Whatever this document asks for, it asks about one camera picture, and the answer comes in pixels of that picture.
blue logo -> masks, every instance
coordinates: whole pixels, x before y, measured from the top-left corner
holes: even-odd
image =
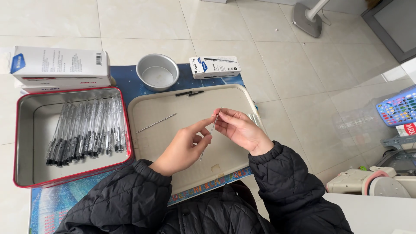
[[[23,54],[20,53],[15,55],[12,60],[12,67],[10,69],[10,73],[15,73],[18,70],[24,68],[26,66],[25,59],[23,58]]]
[[[204,61],[202,61],[202,68],[204,69],[204,72],[208,69],[207,65]]]

barcode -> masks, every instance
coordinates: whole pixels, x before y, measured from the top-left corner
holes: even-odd
[[[103,54],[102,53],[97,53],[95,55],[95,64],[96,65],[103,65]]]

beige plastic tray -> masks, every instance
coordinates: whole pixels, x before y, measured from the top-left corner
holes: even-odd
[[[204,93],[188,97],[175,97],[186,91]],[[218,85],[188,90],[144,95],[133,99],[128,108],[131,137],[136,159],[155,161],[170,144],[176,132],[201,119],[209,118],[215,108],[224,107],[255,113],[256,107],[247,90],[238,84]],[[137,131],[177,113],[142,132]],[[211,131],[212,124],[207,126]],[[248,151],[213,130],[211,144],[205,149],[202,161],[196,161],[188,169],[173,175],[172,194],[207,183],[213,179],[248,166]]]

blue desk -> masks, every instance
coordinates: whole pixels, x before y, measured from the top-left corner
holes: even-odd
[[[241,75],[237,77],[194,80],[189,64],[178,64],[179,79],[167,91],[184,90],[214,85],[239,84],[244,86]],[[136,66],[111,66],[111,75],[116,80],[116,87],[121,90],[126,107],[136,97],[153,94],[146,89],[136,74]],[[32,189],[30,209],[30,233],[49,234],[58,228],[60,220],[65,214],[93,188],[100,180],[111,174],[105,172],[92,177],[79,179],[51,188]],[[198,187],[173,195],[168,205],[183,201],[195,195],[207,192],[226,183],[241,179],[251,174],[249,167],[218,178]]]

thin metal wire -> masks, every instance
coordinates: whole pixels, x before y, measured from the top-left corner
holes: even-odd
[[[214,125],[212,126],[212,128],[211,128],[211,132],[209,132],[209,135],[211,135],[212,131],[214,130],[214,128],[215,128],[215,123],[217,122],[218,116],[220,116],[220,112],[221,112],[222,110],[223,110],[223,107],[221,107],[220,111],[218,112],[218,115],[217,115],[217,117],[215,118]],[[201,161],[201,160],[202,160],[202,156],[204,155],[204,152],[205,152],[205,150],[204,150],[204,151],[202,151],[201,158],[199,158],[199,161]]]
[[[147,126],[147,127],[143,128],[142,130],[137,131],[136,133],[139,133],[139,132],[141,132],[141,131],[143,131],[143,130],[145,130],[145,129],[148,129],[148,128],[152,127],[153,125],[158,124],[158,123],[160,123],[160,122],[162,122],[162,121],[164,121],[164,120],[167,120],[167,119],[169,119],[170,117],[172,117],[172,116],[174,116],[174,115],[176,115],[176,113],[175,113],[175,114],[173,114],[173,115],[169,115],[168,117],[166,117],[166,118],[164,118],[164,119],[162,119],[162,120],[159,120],[159,121],[157,121],[156,123],[154,123],[154,124],[152,124],[152,125],[149,125],[149,126]]]

